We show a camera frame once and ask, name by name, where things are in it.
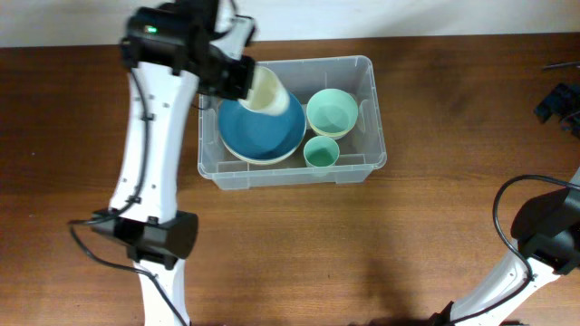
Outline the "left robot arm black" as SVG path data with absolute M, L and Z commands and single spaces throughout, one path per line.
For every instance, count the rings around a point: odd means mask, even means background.
M 177 206 L 177 176 L 189 109 L 197 95 L 244 99 L 255 62 L 246 56 L 254 18 L 216 28 L 215 1 L 142 7 L 120 42 L 130 85 L 121 173 L 109 205 L 84 221 L 122 245 L 126 270 L 140 278 L 145 322 L 188 325 L 185 262 L 198 234 L 197 215 Z

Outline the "blue plate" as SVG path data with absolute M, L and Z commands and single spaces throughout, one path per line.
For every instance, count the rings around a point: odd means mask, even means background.
M 222 101 L 217 123 L 227 147 L 252 160 L 272 160 L 296 149 L 305 136 L 306 117 L 294 94 L 288 95 L 289 106 L 279 116 L 252 112 L 237 101 Z

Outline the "green bowl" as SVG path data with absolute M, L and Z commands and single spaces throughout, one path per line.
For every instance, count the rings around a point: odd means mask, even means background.
M 310 125 L 326 132 L 352 129 L 358 120 L 355 98 L 346 91 L 325 89 L 317 92 L 306 104 Z

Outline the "cream plate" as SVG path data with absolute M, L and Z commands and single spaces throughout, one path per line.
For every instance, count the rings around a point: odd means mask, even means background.
M 224 147 L 234 157 L 252 165 L 267 166 L 279 163 L 296 152 L 305 136 L 299 138 L 287 137 L 273 142 L 261 137 L 258 139 L 221 137 Z

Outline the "yellow bowl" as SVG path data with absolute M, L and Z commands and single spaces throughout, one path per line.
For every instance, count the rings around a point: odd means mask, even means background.
M 325 136 L 334 140 L 338 140 L 338 139 L 342 139 L 343 137 L 345 137 L 348 133 L 350 133 L 353 129 L 347 129 L 347 130 L 343 130 L 343 131 L 339 131 L 339 132 L 326 132 L 326 131 L 322 131 L 321 129 L 318 129 L 317 127 L 315 127 L 314 125 L 310 125 L 310 129 L 318 136 Z

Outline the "green cup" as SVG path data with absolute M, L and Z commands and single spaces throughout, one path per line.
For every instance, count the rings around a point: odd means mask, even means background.
M 332 138 L 315 136 L 305 143 L 303 155 L 309 168 L 326 168 L 336 163 L 340 156 L 340 148 Z

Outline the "cream cup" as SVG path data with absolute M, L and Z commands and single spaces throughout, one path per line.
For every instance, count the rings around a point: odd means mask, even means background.
M 246 98 L 238 102 L 254 113 L 279 116 L 287 110 L 290 98 L 285 86 L 273 71 L 257 66 Z

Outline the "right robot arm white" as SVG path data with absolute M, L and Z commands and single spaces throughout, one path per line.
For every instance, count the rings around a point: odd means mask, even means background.
M 521 181 L 559 189 L 529 199 L 507 235 L 499 222 L 500 200 Z M 506 325 L 506 318 L 534 292 L 579 267 L 578 174 L 570 181 L 537 174 L 509 179 L 495 195 L 492 221 L 507 253 L 473 292 L 433 314 L 429 325 Z

